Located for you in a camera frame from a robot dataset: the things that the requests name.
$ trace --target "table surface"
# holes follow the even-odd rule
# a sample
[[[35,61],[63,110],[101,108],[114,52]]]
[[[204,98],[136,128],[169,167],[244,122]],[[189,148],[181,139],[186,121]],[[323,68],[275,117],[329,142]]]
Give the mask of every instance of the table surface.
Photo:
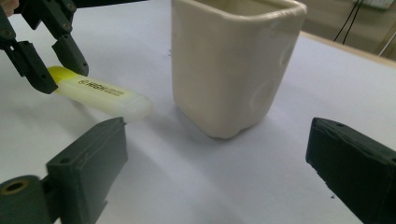
[[[171,3],[83,8],[72,33],[90,77],[145,93],[155,104],[126,126],[129,160],[101,223],[361,223],[305,162],[311,120],[333,119],[396,149],[396,69],[301,35],[271,110],[231,140],[201,133],[177,109],[171,82]],[[46,65],[55,41],[10,18]],[[19,77],[0,53],[0,182],[46,175],[45,164],[110,119]]]

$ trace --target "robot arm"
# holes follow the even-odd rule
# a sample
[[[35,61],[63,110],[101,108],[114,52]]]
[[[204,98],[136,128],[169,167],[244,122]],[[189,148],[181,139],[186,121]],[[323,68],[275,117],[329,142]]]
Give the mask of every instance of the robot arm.
[[[52,46],[61,64],[77,74],[87,76],[89,66],[71,36],[73,15],[78,7],[98,7],[142,0],[20,0],[15,13],[21,13],[32,29],[40,22],[49,29],[56,43]],[[46,65],[32,43],[18,42],[6,13],[0,8],[0,49],[13,62],[21,77],[26,77],[38,91],[50,94],[57,89]]]

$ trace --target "highlighter label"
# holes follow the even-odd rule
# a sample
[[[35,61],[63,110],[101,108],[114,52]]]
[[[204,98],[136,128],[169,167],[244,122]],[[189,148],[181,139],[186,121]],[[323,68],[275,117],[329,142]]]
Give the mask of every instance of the highlighter label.
[[[108,87],[108,86],[105,86],[102,84],[98,84],[98,83],[95,83],[95,82],[87,80],[87,79],[83,79],[83,80],[79,81],[78,84],[93,88],[97,91],[103,91],[103,92],[106,92],[106,93],[109,93],[109,94],[112,94],[115,96],[122,96],[123,94],[125,94],[124,91],[115,90],[111,87]]]

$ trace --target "screw hole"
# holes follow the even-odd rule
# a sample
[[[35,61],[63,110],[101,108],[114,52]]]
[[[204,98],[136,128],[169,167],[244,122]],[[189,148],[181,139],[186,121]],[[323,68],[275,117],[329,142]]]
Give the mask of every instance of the screw hole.
[[[15,183],[15,184],[12,184],[12,185],[8,186],[6,188],[6,191],[11,192],[11,191],[20,189],[22,186],[23,186],[23,183],[22,182],[18,182],[18,183]]]
[[[18,193],[19,191],[25,189],[28,185],[29,185],[28,180],[20,179],[13,181],[9,185],[1,189],[1,194],[9,195],[9,194]]]
[[[67,163],[69,163],[70,161],[71,161],[70,158],[63,158],[63,159],[61,159],[60,163],[61,163],[61,164],[67,164]]]

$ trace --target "black 3d-printed part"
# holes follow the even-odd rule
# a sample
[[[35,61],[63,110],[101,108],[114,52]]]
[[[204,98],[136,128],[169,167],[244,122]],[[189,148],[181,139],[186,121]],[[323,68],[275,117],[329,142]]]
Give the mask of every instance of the black 3d-printed part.
[[[306,161],[363,223],[396,223],[395,151],[344,124],[315,118]]]
[[[1,224],[50,224],[40,180],[25,175],[0,185]]]
[[[25,175],[0,184],[0,224],[93,224],[128,160],[123,118],[103,121],[47,164],[42,180]]]
[[[49,182],[61,192],[63,224],[93,224],[106,206],[106,195],[127,162],[124,122],[95,125],[47,163]]]

